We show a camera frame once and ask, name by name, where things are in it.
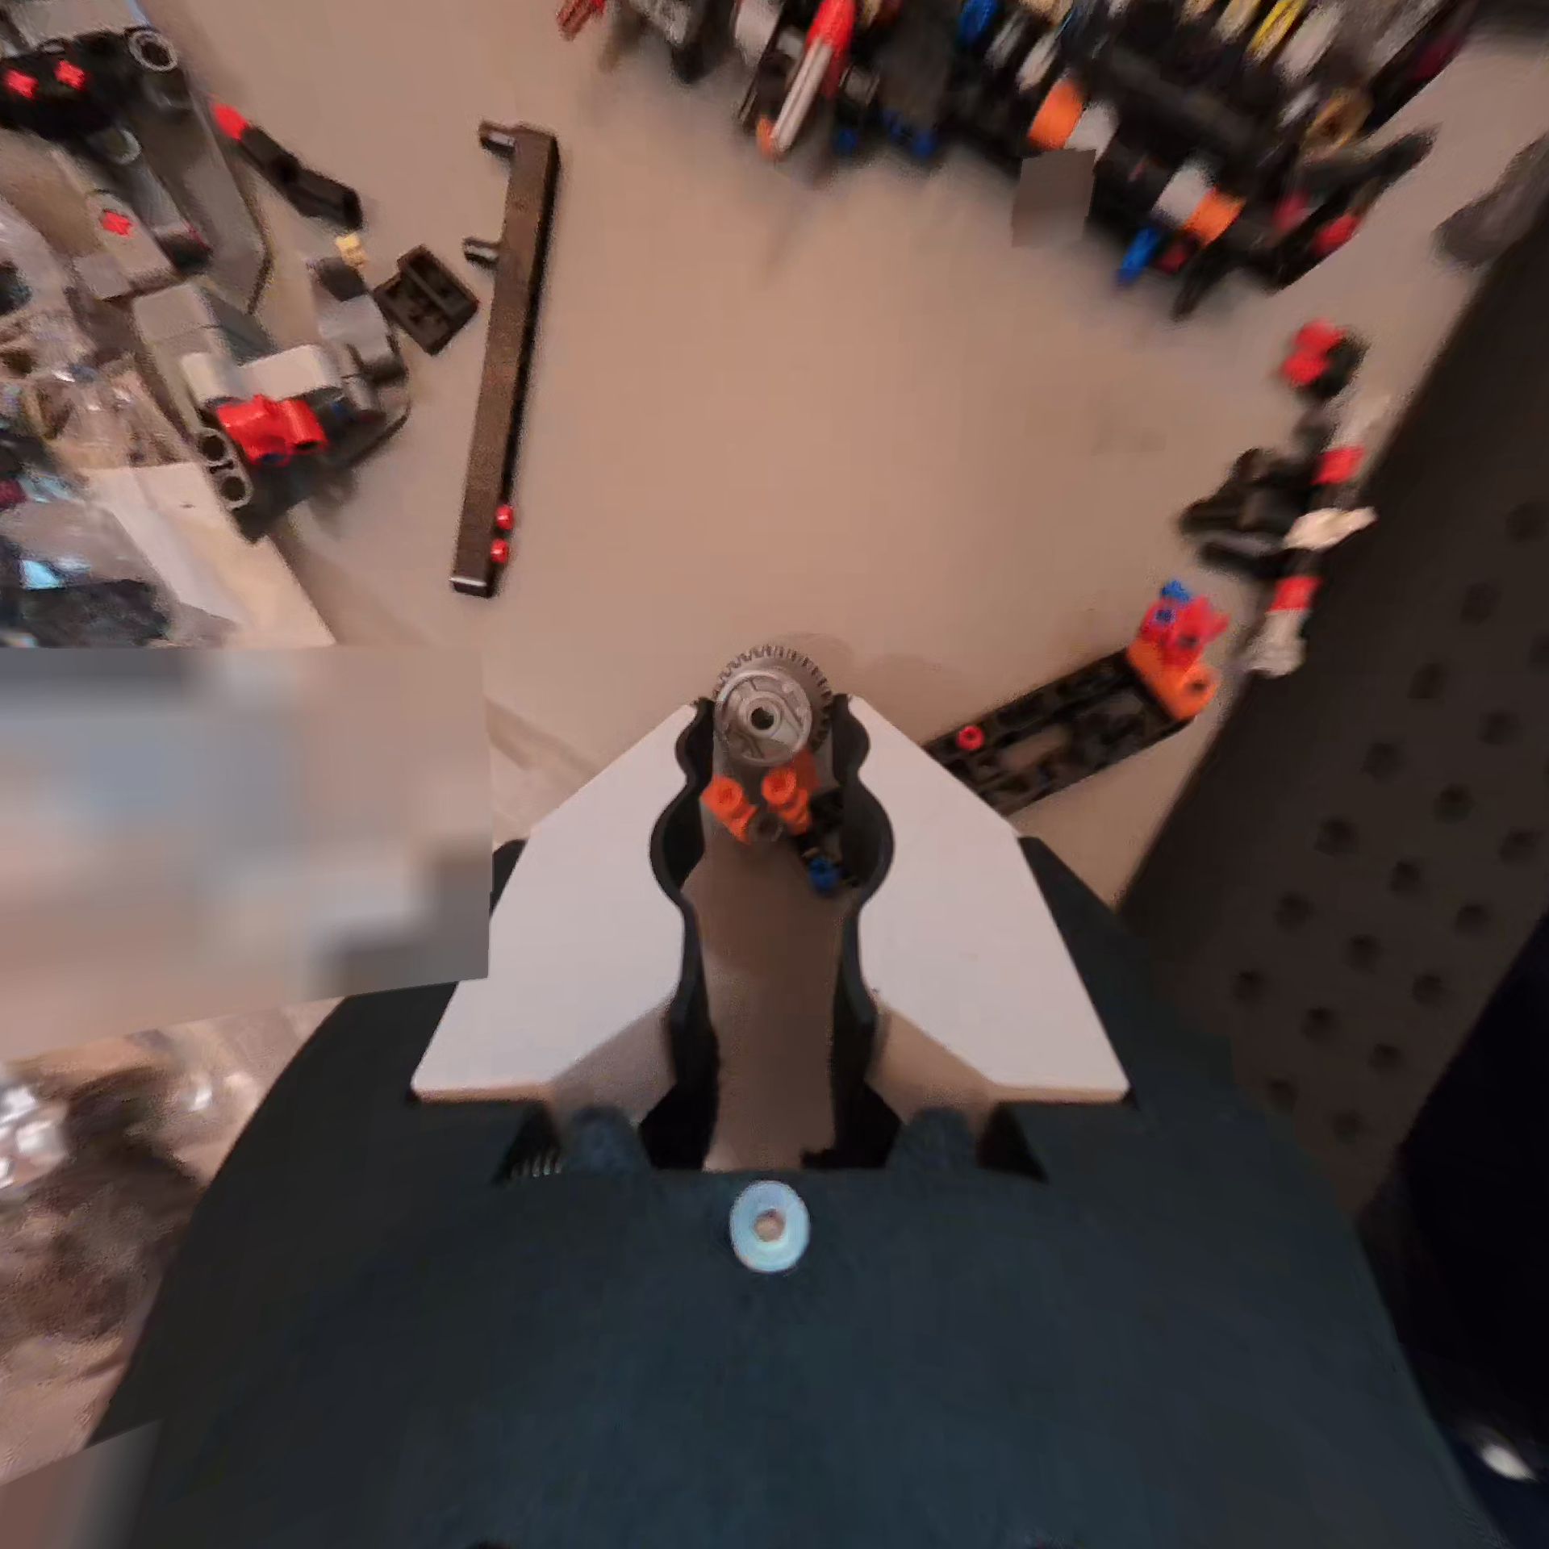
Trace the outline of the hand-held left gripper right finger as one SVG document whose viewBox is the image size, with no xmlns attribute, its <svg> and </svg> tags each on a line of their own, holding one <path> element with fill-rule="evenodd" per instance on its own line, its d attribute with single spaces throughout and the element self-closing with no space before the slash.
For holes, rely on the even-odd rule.
<svg viewBox="0 0 1549 1549">
<path fill-rule="evenodd" d="M 1003 1110 L 1108 1108 L 1130 1077 L 1014 826 L 857 695 L 831 712 L 844 904 L 831 1166 L 877 1169 L 945 1114 L 968 1155 Z"/>
</svg>

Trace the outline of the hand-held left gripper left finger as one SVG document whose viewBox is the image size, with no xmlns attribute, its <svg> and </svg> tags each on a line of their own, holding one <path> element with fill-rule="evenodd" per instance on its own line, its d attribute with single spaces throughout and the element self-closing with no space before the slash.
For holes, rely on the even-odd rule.
<svg viewBox="0 0 1549 1549">
<path fill-rule="evenodd" d="M 711 765 L 709 706 L 689 703 L 534 824 L 492 906 L 488 972 L 453 990 L 418 1099 L 610 1108 L 658 1169 L 704 1166 L 717 1033 L 685 885 Z"/>
</svg>

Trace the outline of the grey lego gear assembly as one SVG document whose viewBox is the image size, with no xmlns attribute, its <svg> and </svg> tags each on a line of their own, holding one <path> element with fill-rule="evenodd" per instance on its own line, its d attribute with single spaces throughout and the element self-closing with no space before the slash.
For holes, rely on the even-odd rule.
<svg viewBox="0 0 1549 1549">
<path fill-rule="evenodd" d="M 709 697 L 711 775 L 700 797 L 706 819 L 735 845 L 789 852 L 818 898 L 851 882 L 831 714 L 831 688 L 809 655 L 781 644 L 741 651 Z"/>
</svg>

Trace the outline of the long black lego beam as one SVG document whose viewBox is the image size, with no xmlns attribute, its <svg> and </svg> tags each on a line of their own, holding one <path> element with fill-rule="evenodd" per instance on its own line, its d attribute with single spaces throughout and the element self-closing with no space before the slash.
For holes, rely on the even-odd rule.
<svg viewBox="0 0 1549 1549">
<path fill-rule="evenodd" d="M 449 585 L 490 599 L 510 561 L 516 463 L 545 293 L 562 161 L 551 131 L 483 122 L 477 142 L 507 170 L 499 233 L 466 240 L 464 258 L 492 271 L 490 308 L 457 513 Z"/>
</svg>

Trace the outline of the lego car chassis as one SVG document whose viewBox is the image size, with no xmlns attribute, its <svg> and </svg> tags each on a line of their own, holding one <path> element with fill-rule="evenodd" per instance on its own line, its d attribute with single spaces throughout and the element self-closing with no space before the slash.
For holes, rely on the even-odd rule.
<svg viewBox="0 0 1549 1549">
<path fill-rule="evenodd" d="M 831 159 L 966 142 L 1017 177 L 1019 221 L 1095 221 L 1117 280 L 1270 292 L 1340 251 L 1434 146 L 1384 127 L 1456 57 L 1480 4 L 569 2 L 654 33 L 687 85 L 733 54 L 737 124 L 765 162 L 809 129 Z"/>
</svg>

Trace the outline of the small blue red lego piece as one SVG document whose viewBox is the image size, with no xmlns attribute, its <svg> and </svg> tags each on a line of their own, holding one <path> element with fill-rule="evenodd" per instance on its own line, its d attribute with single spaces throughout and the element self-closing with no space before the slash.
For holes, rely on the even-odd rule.
<svg viewBox="0 0 1549 1549">
<path fill-rule="evenodd" d="M 1191 670 L 1229 622 L 1229 612 L 1218 609 L 1207 594 L 1169 579 L 1145 612 L 1132 646 L 1145 647 L 1161 668 Z"/>
</svg>

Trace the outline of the black lego axle assembly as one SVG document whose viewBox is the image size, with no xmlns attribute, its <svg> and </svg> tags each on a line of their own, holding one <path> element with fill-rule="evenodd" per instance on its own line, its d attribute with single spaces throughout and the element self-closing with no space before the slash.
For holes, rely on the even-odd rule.
<svg viewBox="0 0 1549 1549">
<path fill-rule="evenodd" d="M 1264 588 L 1244 671 L 1277 681 L 1301 668 L 1331 553 L 1379 520 L 1366 481 L 1386 408 L 1386 398 L 1355 389 L 1311 404 L 1287 448 L 1244 452 L 1220 487 L 1178 518 L 1204 566 Z"/>
</svg>

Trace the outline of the clear bag of lego parts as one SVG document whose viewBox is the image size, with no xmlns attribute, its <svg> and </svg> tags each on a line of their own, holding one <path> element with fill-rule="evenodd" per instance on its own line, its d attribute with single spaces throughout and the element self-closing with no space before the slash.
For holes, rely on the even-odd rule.
<svg viewBox="0 0 1549 1549">
<path fill-rule="evenodd" d="M 3 205 L 3 647 L 330 646 Z M 193 1206 L 326 1001 L 3 1037 L 3 1481 L 86 1444 Z"/>
</svg>

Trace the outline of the small grey lego connector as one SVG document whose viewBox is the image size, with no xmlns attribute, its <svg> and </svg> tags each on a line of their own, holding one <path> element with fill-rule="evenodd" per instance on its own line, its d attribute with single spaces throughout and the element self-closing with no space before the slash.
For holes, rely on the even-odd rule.
<svg viewBox="0 0 1549 1549">
<path fill-rule="evenodd" d="M 396 332 L 365 277 L 357 233 L 333 238 L 306 264 L 317 332 L 341 378 L 341 397 L 357 421 L 398 424 L 409 411 L 407 373 Z"/>
</svg>

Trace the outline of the small black lego piece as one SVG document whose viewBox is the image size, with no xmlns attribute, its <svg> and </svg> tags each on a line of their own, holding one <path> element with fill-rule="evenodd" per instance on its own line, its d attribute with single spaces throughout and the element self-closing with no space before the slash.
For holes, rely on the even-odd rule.
<svg viewBox="0 0 1549 1549">
<path fill-rule="evenodd" d="M 425 356 L 438 356 L 477 315 L 477 299 L 429 247 L 398 256 L 392 275 L 372 288 L 381 317 Z"/>
</svg>

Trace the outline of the grey lego assembly red axles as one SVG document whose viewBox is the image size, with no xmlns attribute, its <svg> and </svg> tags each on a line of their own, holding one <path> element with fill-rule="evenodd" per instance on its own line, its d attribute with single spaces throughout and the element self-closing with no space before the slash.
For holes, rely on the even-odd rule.
<svg viewBox="0 0 1549 1549">
<path fill-rule="evenodd" d="M 317 323 L 282 345 L 259 321 L 272 251 L 212 102 L 140 4 L 3 4 L 3 129 L 47 146 L 82 197 L 75 286 L 123 314 L 151 393 L 259 540 L 409 411 L 355 419 Z"/>
</svg>

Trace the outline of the black lego connector red axle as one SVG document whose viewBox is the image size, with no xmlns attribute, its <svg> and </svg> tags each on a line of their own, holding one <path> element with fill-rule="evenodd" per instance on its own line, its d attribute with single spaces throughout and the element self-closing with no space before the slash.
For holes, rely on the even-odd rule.
<svg viewBox="0 0 1549 1549">
<path fill-rule="evenodd" d="M 304 164 L 237 109 L 212 102 L 210 116 L 223 140 L 298 216 L 326 223 L 341 233 L 361 227 L 361 199 L 355 190 Z"/>
</svg>

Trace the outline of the person's navy clothing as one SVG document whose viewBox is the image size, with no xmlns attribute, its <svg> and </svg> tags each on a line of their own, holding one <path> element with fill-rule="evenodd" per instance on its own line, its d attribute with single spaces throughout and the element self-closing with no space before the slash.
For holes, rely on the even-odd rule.
<svg viewBox="0 0 1549 1549">
<path fill-rule="evenodd" d="M 1547 920 L 1359 1217 L 1423 1402 L 1506 1545 L 1547 1545 Z"/>
</svg>

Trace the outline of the black lego beam frame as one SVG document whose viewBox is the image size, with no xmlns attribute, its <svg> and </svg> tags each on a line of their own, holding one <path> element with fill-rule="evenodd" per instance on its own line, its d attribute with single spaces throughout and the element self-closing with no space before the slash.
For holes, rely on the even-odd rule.
<svg viewBox="0 0 1549 1549">
<path fill-rule="evenodd" d="M 1196 655 L 1169 664 L 1134 640 L 968 723 L 922 751 L 1004 819 L 1058 795 L 1187 729 L 1217 694 L 1217 671 Z"/>
</svg>

